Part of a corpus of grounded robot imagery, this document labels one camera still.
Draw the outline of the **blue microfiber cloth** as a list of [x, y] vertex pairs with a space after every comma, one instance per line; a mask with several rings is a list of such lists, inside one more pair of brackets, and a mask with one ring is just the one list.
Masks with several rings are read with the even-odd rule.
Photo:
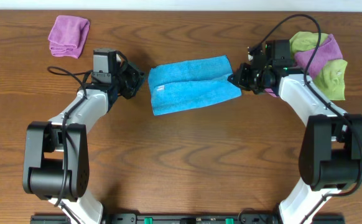
[[148, 76], [156, 116], [203, 108], [241, 96], [228, 81], [233, 73], [227, 56], [158, 65]]

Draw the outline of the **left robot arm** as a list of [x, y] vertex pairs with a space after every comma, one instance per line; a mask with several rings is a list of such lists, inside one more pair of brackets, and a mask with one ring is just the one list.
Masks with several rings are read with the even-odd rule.
[[118, 97], [134, 97], [146, 75], [118, 50], [93, 51], [93, 69], [77, 73], [49, 66], [54, 75], [79, 83], [75, 99], [48, 121], [33, 121], [26, 130], [22, 186], [61, 209], [61, 215], [33, 215], [31, 223], [110, 223], [104, 206], [88, 190], [87, 135]]

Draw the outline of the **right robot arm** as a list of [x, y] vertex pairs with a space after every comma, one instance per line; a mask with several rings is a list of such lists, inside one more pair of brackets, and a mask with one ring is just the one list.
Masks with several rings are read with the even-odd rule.
[[353, 194], [362, 183], [362, 115], [334, 105], [284, 52], [268, 48], [228, 77], [234, 86], [261, 94], [270, 89], [302, 120], [300, 179], [267, 223], [312, 223], [334, 197]]

